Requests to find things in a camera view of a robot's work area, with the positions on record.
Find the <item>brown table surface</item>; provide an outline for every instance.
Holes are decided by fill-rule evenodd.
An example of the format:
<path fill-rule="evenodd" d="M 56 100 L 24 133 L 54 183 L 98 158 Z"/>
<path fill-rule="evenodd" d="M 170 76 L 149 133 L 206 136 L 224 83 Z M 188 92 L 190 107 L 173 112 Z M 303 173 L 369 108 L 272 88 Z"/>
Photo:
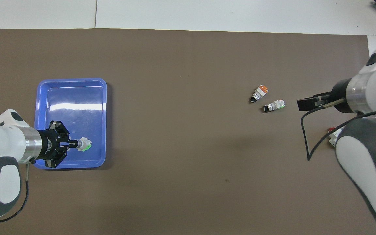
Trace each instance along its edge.
<path fill-rule="evenodd" d="M 295 101 L 368 57 L 366 36 L 0 30 L 0 113 L 33 125 L 44 79 L 108 83 L 105 164 L 32 167 L 28 204 L 0 234 L 376 234 L 333 148 L 306 160 Z M 269 92 L 250 104 L 260 84 Z M 278 99 L 284 109 L 261 113 Z M 310 144 L 352 116 L 309 116 Z"/>

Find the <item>brown mat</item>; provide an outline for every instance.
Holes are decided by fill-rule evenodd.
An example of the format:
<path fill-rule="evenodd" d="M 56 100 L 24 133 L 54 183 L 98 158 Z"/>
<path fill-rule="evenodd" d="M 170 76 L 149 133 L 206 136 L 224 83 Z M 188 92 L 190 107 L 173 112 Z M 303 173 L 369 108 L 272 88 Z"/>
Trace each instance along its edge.
<path fill-rule="evenodd" d="M 306 160 L 295 101 L 368 57 L 366 36 L 0 30 L 0 113 L 33 125 L 44 79 L 108 83 L 105 164 L 32 167 L 29 202 L 0 234 L 376 234 L 333 148 Z M 268 94 L 249 104 L 260 84 Z M 284 109 L 261 113 L 277 99 Z M 352 116 L 309 116 L 310 144 Z"/>

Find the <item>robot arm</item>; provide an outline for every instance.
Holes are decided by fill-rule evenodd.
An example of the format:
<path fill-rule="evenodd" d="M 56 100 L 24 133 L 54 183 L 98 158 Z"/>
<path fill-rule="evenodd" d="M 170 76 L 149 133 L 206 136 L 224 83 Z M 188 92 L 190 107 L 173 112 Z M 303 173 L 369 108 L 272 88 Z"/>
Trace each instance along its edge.
<path fill-rule="evenodd" d="M 0 217 L 17 202 L 21 190 L 18 164 L 44 159 L 46 167 L 55 168 L 67 156 L 69 148 L 86 150 L 91 141 L 70 140 L 62 122 L 52 121 L 46 130 L 28 125 L 15 110 L 0 115 Z"/>
<path fill-rule="evenodd" d="M 331 92 L 297 100 L 300 111 L 345 99 L 334 107 L 342 113 L 376 111 L 376 51 L 352 79 L 338 82 Z M 336 142 L 336 157 L 376 220 L 376 116 L 349 122 Z"/>

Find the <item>white floor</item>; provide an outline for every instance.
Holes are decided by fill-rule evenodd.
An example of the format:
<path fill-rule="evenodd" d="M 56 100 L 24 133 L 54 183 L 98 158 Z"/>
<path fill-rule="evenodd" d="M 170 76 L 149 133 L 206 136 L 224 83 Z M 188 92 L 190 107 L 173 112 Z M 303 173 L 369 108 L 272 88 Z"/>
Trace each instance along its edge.
<path fill-rule="evenodd" d="M 143 28 L 362 34 L 376 49 L 373 0 L 0 0 L 0 28 Z"/>

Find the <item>blue tray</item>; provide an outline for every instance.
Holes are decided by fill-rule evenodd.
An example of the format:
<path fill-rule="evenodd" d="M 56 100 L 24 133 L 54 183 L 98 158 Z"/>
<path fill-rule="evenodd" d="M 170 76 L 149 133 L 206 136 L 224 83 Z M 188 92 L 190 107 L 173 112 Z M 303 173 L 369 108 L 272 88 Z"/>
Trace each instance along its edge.
<path fill-rule="evenodd" d="M 44 130 L 52 120 L 63 122 L 71 139 L 86 137 L 92 147 L 70 149 L 56 169 L 94 168 L 105 161 L 107 84 L 100 78 L 51 79 L 37 87 L 34 128 Z M 34 164 L 47 168 L 44 160 Z"/>

